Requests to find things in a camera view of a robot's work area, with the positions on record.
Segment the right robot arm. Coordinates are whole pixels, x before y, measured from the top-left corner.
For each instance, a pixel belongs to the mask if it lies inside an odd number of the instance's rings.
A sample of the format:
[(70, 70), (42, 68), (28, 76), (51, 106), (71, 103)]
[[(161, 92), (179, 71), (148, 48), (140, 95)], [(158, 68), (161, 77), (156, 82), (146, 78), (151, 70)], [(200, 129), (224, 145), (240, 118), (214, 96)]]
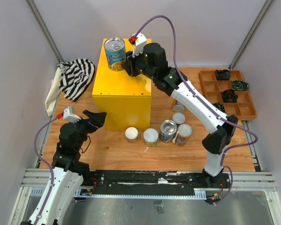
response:
[(230, 144), (238, 119), (214, 107), (177, 68), (170, 67), (165, 50), (158, 43), (132, 43), (134, 49), (126, 53), (124, 70), (131, 77), (143, 74), (168, 96), (182, 103), (209, 132), (202, 145), (207, 150), (207, 161), (202, 171), (203, 183), (212, 188), (223, 172), (223, 151)]

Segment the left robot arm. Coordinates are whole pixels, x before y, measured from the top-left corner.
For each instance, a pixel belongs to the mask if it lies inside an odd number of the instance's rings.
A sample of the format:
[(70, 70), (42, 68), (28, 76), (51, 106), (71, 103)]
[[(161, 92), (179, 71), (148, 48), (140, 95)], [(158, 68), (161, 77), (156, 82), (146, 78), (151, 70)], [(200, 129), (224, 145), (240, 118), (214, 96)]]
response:
[(44, 162), (50, 176), (44, 193), (28, 219), (23, 225), (60, 225), (65, 213), (72, 202), (74, 194), (80, 185), (87, 185), (92, 179), (89, 165), (79, 161), (80, 149), (89, 134), (96, 132), (104, 125), (106, 112), (90, 112), (84, 110), (87, 118), (74, 114), (73, 108), (68, 106), (51, 121), (66, 120), (60, 128), (59, 142), (53, 161), (49, 164), (39, 153), (37, 157)]

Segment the blue Progresso soup can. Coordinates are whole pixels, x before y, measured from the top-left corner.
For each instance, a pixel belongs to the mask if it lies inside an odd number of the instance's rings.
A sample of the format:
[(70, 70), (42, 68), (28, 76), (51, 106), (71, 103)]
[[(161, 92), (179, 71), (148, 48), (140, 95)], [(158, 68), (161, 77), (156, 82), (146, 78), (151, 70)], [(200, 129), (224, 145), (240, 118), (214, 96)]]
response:
[(159, 139), (164, 143), (169, 143), (175, 137), (177, 124), (172, 120), (165, 120), (160, 125)]
[(111, 37), (104, 42), (105, 54), (108, 66), (113, 71), (123, 70), (126, 62), (126, 45), (123, 39)]

